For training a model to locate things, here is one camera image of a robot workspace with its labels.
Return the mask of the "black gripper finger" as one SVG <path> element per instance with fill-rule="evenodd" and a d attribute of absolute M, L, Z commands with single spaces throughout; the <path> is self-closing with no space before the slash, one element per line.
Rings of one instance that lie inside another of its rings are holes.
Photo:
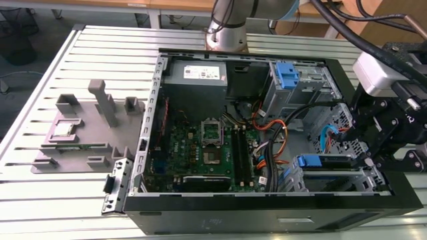
<path fill-rule="evenodd" d="M 363 154 L 363 163 L 382 172 L 426 173 L 427 154 L 418 149 L 409 150 L 403 158 L 395 158 L 398 149 L 386 147 Z"/>
<path fill-rule="evenodd" d="M 351 127 L 342 134 L 342 140 L 363 141 L 371 151 L 397 151 L 402 147 L 395 137 L 402 113 L 393 98 L 369 95 L 359 85 L 349 109 Z"/>

